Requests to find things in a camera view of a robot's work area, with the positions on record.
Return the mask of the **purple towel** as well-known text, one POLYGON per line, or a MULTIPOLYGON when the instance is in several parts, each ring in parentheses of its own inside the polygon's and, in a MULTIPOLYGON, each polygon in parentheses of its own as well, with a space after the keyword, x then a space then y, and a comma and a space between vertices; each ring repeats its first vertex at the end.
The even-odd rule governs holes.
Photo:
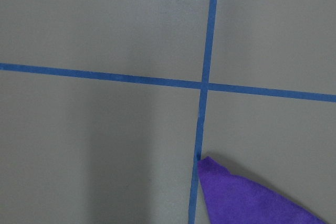
POLYGON ((211 223, 322 223, 309 211, 210 157, 197 163, 211 223))

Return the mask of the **blue tape line lengthwise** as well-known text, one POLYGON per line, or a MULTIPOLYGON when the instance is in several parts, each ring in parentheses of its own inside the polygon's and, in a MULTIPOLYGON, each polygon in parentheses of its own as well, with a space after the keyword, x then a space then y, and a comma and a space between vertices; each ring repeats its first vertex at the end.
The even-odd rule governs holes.
POLYGON ((189 203, 188 203, 188 221, 187 221, 188 224, 194 223, 195 216, 196 216, 197 195, 198 195, 197 162, 201 159, 201 155, 202 155, 204 123, 205 123, 206 106, 207 106, 209 77, 210 77, 210 70, 211 70, 216 9, 217 9, 217 0, 209 0, 207 29, 206 29, 205 47, 204 47, 204 56, 203 56, 201 88, 200 88, 199 103, 198 103, 198 117, 197 117, 195 143, 194 143, 190 197, 189 197, 189 203))

